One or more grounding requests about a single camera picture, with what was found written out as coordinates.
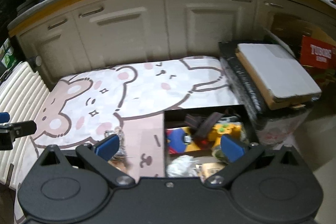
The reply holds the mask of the red Tuborg box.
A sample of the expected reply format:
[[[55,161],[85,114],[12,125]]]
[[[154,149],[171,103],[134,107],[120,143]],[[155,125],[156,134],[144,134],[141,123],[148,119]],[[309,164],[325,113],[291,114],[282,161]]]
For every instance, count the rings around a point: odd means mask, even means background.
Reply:
[[[319,69],[335,69],[335,46],[308,36],[301,41],[299,62]]]

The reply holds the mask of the green white carton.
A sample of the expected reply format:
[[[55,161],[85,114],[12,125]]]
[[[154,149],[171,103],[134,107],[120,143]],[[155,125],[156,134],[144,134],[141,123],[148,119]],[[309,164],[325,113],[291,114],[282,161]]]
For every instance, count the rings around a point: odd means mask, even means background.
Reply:
[[[6,39],[1,45],[0,53],[1,63],[6,69],[11,69],[18,63],[9,39]]]

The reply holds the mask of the white crumpled plastic bag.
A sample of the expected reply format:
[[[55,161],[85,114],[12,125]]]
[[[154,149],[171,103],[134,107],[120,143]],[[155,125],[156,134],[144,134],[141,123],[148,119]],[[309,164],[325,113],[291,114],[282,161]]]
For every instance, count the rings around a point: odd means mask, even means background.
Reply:
[[[179,156],[167,166],[167,176],[171,178],[198,177],[197,164],[197,159],[192,156]]]

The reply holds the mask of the white cabinet row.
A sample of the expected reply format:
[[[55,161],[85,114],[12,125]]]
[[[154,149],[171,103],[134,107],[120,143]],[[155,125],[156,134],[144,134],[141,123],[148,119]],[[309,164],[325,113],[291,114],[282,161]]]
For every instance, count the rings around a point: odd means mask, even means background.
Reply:
[[[264,2],[284,6],[277,9]],[[83,12],[102,12],[79,18]],[[17,34],[27,58],[40,56],[48,86],[63,76],[117,64],[218,56],[218,44],[263,37],[280,15],[335,37],[335,8],[326,12],[292,0],[92,0],[58,12]],[[49,25],[68,22],[48,30]]]

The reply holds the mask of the white foam board carton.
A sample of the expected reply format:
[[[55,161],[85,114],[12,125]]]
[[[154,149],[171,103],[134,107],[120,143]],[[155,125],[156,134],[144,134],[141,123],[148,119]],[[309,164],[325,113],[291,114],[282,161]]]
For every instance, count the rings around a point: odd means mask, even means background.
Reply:
[[[278,44],[240,43],[236,56],[271,110],[304,104],[321,96],[315,80]]]

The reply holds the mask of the yellow headlamp with striped strap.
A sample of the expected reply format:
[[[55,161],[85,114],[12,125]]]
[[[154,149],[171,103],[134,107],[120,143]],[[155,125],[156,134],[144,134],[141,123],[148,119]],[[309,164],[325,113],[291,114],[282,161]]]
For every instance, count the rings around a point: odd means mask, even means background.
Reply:
[[[238,120],[237,117],[225,117],[218,112],[212,113],[207,118],[187,114],[185,124],[190,128],[195,142],[206,140],[209,150],[214,152],[221,148],[221,137],[224,134],[229,134],[236,140],[241,139],[243,127]]]

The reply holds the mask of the white ribbed suitcase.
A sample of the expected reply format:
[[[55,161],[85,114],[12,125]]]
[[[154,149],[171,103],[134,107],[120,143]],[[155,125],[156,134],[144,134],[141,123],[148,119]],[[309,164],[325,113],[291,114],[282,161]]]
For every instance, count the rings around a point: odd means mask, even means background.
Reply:
[[[7,112],[10,123],[34,120],[50,91],[38,72],[28,62],[19,63],[1,84],[1,112]],[[29,137],[16,139],[13,149],[1,151],[1,183],[16,189],[19,170]]]

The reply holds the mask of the small brown printed box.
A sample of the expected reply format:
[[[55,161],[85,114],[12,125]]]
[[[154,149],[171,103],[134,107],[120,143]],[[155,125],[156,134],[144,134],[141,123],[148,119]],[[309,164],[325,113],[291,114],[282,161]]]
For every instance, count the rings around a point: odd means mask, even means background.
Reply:
[[[225,168],[225,164],[222,162],[207,162],[203,164],[197,164],[196,170],[198,176],[201,178],[202,181],[206,180],[213,174],[217,173],[218,171]]]

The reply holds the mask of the red yellow blue card box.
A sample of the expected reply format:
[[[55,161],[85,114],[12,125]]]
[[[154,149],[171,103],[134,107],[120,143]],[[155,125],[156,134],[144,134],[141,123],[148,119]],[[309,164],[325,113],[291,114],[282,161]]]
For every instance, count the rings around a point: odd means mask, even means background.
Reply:
[[[194,141],[189,127],[166,129],[166,141],[169,155],[182,155],[210,149],[206,140]]]

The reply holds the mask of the black wrapped flat case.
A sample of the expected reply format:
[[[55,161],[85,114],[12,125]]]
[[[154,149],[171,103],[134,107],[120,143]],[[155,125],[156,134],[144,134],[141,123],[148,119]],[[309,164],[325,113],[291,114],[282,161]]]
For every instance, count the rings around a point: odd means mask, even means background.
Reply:
[[[263,130],[271,122],[283,121],[309,114],[318,100],[304,103],[304,107],[294,109],[286,107],[271,110],[262,97],[248,72],[236,57],[236,48],[240,41],[220,42],[220,61],[238,101],[247,110],[252,125],[256,130]]]

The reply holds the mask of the black open storage box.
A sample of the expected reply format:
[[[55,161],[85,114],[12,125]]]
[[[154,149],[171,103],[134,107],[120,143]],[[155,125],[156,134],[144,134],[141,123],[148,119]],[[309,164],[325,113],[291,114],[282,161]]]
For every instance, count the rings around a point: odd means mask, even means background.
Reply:
[[[257,144],[243,105],[169,110],[164,129],[167,177],[205,179]]]

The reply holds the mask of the bear print bed sheet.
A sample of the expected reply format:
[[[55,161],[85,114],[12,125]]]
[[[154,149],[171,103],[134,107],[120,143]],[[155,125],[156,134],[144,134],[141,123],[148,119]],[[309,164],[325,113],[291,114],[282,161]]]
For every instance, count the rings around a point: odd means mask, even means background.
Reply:
[[[17,171],[21,185],[42,151],[124,136],[118,167],[138,179],[165,174],[163,114],[167,110],[236,105],[220,61],[209,56],[117,65],[59,80],[34,118]]]

